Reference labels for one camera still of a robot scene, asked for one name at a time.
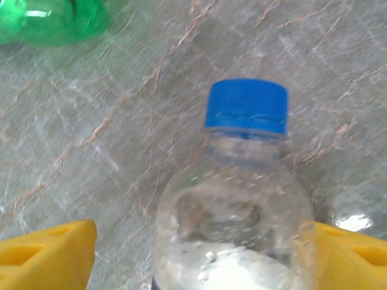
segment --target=bottle cap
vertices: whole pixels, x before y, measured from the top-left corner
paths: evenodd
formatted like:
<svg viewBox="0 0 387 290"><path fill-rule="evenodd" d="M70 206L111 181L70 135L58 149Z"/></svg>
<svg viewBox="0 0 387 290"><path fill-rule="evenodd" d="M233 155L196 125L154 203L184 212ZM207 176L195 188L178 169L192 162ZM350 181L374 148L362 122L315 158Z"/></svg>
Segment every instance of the bottle cap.
<svg viewBox="0 0 387 290"><path fill-rule="evenodd" d="M252 129L286 134L286 89L254 79L222 80L212 86L204 127Z"/></svg>

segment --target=yellow plastic holder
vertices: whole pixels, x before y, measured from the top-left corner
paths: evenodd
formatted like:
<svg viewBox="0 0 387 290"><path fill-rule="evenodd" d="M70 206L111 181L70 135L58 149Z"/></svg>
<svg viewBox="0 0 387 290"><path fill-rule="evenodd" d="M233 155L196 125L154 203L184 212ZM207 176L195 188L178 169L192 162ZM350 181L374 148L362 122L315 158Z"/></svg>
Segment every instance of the yellow plastic holder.
<svg viewBox="0 0 387 290"><path fill-rule="evenodd" d="M85 290L96 239L86 220L0 241L0 290Z"/></svg>
<svg viewBox="0 0 387 290"><path fill-rule="evenodd" d="M316 290L387 290L387 241L315 223Z"/></svg>

